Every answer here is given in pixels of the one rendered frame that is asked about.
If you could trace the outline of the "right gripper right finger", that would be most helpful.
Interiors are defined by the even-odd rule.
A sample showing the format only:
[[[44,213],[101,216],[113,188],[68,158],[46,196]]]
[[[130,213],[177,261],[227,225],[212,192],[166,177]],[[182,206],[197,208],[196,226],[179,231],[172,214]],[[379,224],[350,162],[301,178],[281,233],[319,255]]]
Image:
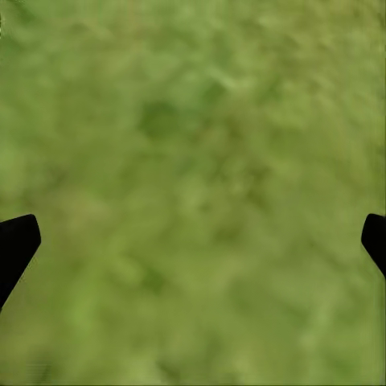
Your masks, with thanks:
[[[362,244],[386,277],[386,217],[369,214],[362,232]]]

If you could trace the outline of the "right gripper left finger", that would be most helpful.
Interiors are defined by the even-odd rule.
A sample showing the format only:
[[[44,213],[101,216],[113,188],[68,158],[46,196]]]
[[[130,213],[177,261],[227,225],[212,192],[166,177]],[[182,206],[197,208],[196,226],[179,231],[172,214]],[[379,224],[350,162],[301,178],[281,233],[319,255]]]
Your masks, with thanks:
[[[0,223],[0,309],[41,244],[34,214]]]

